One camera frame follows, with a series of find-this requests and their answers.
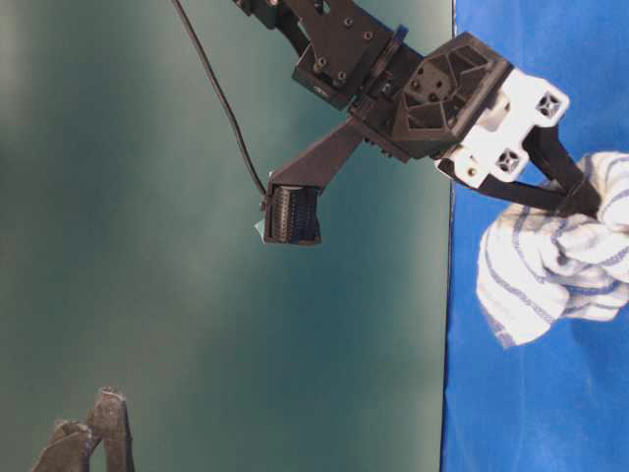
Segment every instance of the blue tablecloth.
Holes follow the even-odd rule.
[[[620,0],[457,2],[458,32],[570,95],[561,139],[575,158],[629,150],[628,25]],[[625,470],[629,310],[606,324],[563,321],[504,351],[475,293],[481,236],[504,208],[456,189],[443,471]]]

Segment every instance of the striped towel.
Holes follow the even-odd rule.
[[[512,205],[483,236],[477,294],[504,347],[562,318],[612,320],[629,301],[629,155],[590,154],[579,167],[602,197],[598,219]]]

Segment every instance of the black cable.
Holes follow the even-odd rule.
[[[193,45],[195,46],[195,49],[197,50],[197,54],[199,55],[200,61],[203,64],[203,68],[205,69],[205,72],[207,73],[207,78],[209,79],[212,86],[214,87],[214,91],[218,95],[218,99],[220,100],[220,103],[221,105],[223,105],[223,109],[225,110],[225,113],[227,114],[229,123],[232,125],[232,129],[234,130],[234,134],[236,135],[236,140],[238,141],[238,147],[240,148],[240,152],[243,155],[243,158],[245,159],[245,165],[247,165],[247,169],[249,170],[249,173],[251,174],[252,179],[254,179],[254,183],[256,184],[256,187],[259,190],[259,192],[263,196],[266,196],[266,189],[264,188],[264,186],[262,185],[262,182],[259,180],[259,177],[257,176],[256,169],[254,168],[252,160],[249,156],[249,151],[247,150],[247,145],[245,145],[243,134],[240,131],[240,126],[238,126],[238,121],[236,120],[236,116],[234,115],[234,112],[232,111],[231,106],[229,106],[229,102],[227,101],[227,98],[225,97],[225,93],[223,92],[223,89],[218,83],[218,79],[216,78],[216,75],[214,74],[212,67],[209,65],[209,59],[207,58],[207,54],[205,54],[205,50],[203,49],[203,46],[200,43],[199,37],[197,36],[197,33],[195,32],[195,29],[193,28],[193,25],[190,22],[188,15],[186,14],[186,10],[184,10],[184,7],[182,6],[179,0],[172,0],[172,2],[173,2],[173,5],[175,6],[175,9],[177,10],[177,14],[179,15],[179,18],[181,18],[181,21],[184,24],[184,28],[186,29],[188,36],[192,40]]]

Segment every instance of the bolt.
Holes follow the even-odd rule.
[[[323,69],[327,66],[327,59],[323,56],[319,57],[313,65],[313,72],[315,74],[320,74]]]

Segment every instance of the green background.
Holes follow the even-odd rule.
[[[344,119],[280,34],[187,5],[261,175]],[[450,36],[449,1],[361,5]],[[0,2],[1,470],[106,384],[140,472],[437,470],[448,183],[361,147],[308,249],[258,200],[170,2]]]

